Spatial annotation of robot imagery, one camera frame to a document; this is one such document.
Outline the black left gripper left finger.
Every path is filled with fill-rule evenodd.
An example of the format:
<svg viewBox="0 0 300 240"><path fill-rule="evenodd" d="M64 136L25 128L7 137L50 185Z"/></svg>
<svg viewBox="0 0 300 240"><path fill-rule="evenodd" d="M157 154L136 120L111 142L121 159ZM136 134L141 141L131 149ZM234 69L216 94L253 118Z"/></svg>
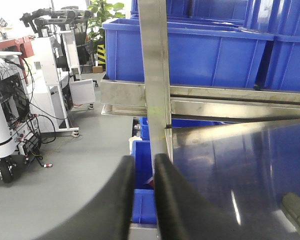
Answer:
<svg viewBox="0 0 300 240"><path fill-rule="evenodd" d="M134 203L135 160L125 155L103 188L80 211L38 240L127 240Z"/></svg>

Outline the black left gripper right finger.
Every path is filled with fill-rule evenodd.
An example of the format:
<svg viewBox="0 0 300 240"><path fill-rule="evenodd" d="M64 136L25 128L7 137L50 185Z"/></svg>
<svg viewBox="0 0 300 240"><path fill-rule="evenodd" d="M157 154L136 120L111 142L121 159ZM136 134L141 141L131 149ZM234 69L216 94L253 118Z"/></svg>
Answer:
<svg viewBox="0 0 300 240"><path fill-rule="evenodd" d="M163 240L241 240L243 229L201 196L159 153L154 159L154 195Z"/></svg>

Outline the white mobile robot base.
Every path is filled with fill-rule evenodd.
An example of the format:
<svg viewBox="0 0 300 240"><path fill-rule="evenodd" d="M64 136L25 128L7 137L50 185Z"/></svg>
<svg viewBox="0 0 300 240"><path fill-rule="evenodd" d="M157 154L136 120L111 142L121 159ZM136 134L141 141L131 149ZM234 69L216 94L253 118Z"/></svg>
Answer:
<svg viewBox="0 0 300 240"><path fill-rule="evenodd" d="M28 163L39 156L42 144L20 55L0 51L0 179L6 184L17 166L12 156L21 155Z"/></svg>

